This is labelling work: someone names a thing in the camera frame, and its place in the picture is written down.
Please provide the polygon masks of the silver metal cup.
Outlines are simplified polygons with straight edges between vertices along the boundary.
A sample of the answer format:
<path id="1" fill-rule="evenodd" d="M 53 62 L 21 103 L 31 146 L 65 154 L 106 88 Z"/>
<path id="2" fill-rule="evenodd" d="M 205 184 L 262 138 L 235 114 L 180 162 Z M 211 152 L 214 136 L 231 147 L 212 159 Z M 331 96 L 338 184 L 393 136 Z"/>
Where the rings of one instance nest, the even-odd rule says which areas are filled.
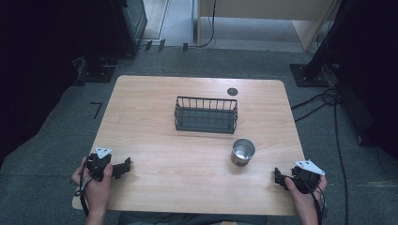
<path id="1" fill-rule="evenodd" d="M 238 139 L 231 150 L 231 161 L 236 166 L 246 166 L 255 154 L 255 146 L 248 139 Z"/>

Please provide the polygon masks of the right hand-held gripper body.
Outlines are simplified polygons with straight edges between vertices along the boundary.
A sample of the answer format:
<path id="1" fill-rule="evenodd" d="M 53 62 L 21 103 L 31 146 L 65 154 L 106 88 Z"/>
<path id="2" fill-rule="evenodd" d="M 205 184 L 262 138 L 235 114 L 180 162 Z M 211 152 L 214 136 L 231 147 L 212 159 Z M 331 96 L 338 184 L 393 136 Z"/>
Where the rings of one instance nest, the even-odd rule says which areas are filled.
<path id="1" fill-rule="evenodd" d="M 318 186 L 320 176 L 326 174 L 309 159 L 296 161 L 291 173 L 296 188 L 303 194 L 313 192 Z"/>

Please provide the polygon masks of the dark curtain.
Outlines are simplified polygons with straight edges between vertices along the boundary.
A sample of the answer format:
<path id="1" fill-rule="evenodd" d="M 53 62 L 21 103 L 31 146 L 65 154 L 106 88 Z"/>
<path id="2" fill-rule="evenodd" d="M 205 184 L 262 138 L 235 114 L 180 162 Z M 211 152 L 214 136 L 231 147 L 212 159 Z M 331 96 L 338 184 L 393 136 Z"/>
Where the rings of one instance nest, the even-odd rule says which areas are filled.
<path id="1" fill-rule="evenodd" d="M 398 0 L 343 0 L 328 46 L 360 134 L 398 160 Z"/>
<path id="2" fill-rule="evenodd" d="M 0 167 L 78 78 L 68 0 L 0 0 Z"/>

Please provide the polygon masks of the black stand with square base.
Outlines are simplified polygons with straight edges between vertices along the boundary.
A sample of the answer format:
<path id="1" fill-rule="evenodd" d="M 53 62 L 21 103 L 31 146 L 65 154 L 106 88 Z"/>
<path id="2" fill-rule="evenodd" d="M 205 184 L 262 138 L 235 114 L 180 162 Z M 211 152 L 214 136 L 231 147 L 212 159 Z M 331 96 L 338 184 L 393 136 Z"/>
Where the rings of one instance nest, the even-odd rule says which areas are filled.
<path id="1" fill-rule="evenodd" d="M 109 83 L 115 71 L 113 67 L 103 65 L 96 56 L 80 57 L 77 70 L 79 72 L 77 81 L 81 83 Z"/>
<path id="2" fill-rule="evenodd" d="M 290 64 L 289 67 L 298 87 L 328 87 L 329 82 L 322 72 L 326 59 L 332 55 L 329 42 L 335 34 L 333 25 L 339 15 L 341 6 L 345 0 L 319 0 L 322 7 L 311 10 L 320 15 L 309 21 L 293 20 L 292 24 L 298 34 L 298 39 L 305 51 L 309 51 L 318 35 L 326 29 L 321 44 L 317 47 L 312 60 L 308 64 Z"/>

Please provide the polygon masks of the person's right hand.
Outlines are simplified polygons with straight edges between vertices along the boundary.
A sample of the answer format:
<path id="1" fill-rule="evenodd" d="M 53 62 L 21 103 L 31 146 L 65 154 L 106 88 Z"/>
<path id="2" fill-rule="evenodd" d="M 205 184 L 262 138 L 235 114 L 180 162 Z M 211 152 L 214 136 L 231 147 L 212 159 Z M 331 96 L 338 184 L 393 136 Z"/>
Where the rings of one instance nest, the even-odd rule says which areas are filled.
<path id="1" fill-rule="evenodd" d="M 321 216 L 319 210 L 323 205 L 321 193 L 325 191 L 327 184 L 326 177 L 321 176 L 318 187 L 313 194 L 302 194 L 297 190 L 293 181 L 292 183 L 288 182 L 288 190 L 292 196 L 299 221 L 303 218 L 312 218 L 318 221 L 318 218 Z"/>

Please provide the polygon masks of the person's dark clothing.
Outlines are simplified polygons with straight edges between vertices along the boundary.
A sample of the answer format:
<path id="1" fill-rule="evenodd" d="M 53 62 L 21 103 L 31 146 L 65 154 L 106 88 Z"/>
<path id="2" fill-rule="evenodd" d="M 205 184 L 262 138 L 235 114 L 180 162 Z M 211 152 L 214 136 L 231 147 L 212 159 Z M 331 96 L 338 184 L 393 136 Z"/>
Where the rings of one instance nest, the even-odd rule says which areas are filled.
<path id="1" fill-rule="evenodd" d="M 267 216 L 124 212 L 120 214 L 118 225 L 222 225 L 232 222 L 236 225 L 266 225 Z"/>

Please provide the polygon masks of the person's left hand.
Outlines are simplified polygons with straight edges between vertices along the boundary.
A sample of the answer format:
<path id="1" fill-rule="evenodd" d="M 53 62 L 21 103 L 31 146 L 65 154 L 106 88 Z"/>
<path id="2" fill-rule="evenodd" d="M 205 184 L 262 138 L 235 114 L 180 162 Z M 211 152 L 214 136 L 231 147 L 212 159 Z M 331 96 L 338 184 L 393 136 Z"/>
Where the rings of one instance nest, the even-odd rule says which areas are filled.
<path id="1" fill-rule="evenodd" d="M 103 179 L 99 182 L 92 180 L 86 185 L 84 194 L 89 214 L 105 215 L 111 196 L 111 178 L 113 165 L 109 163 L 103 172 Z"/>

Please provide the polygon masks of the dark cabinet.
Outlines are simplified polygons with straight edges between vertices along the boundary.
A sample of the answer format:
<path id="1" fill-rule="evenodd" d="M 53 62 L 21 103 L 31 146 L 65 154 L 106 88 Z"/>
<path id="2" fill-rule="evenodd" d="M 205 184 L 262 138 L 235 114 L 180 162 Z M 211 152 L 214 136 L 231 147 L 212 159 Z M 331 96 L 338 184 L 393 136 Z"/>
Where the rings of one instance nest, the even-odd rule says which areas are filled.
<path id="1" fill-rule="evenodd" d="M 144 0 L 111 0 L 125 56 L 134 56 L 141 44 L 147 18 Z"/>

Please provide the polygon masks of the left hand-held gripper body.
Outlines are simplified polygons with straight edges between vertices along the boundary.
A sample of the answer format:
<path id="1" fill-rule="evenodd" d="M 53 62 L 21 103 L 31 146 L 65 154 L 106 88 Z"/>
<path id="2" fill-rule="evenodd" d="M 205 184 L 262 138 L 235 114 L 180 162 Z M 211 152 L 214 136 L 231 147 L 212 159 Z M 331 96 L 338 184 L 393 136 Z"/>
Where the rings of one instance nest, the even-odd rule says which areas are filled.
<path id="1" fill-rule="evenodd" d="M 101 181 L 103 179 L 103 172 L 106 166 L 111 162 L 112 149 L 104 147 L 96 147 L 95 152 L 91 153 L 86 163 L 90 176 Z"/>

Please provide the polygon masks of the black wire basket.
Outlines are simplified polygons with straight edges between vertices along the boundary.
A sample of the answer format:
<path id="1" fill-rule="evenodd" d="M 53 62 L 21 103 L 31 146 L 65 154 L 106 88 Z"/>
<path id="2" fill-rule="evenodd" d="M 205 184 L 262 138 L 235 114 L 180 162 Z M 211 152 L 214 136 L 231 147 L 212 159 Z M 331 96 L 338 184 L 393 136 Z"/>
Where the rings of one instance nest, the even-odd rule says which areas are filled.
<path id="1" fill-rule="evenodd" d="M 176 98 L 177 130 L 234 134 L 237 127 L 235 99 L 182 97 Z"/>

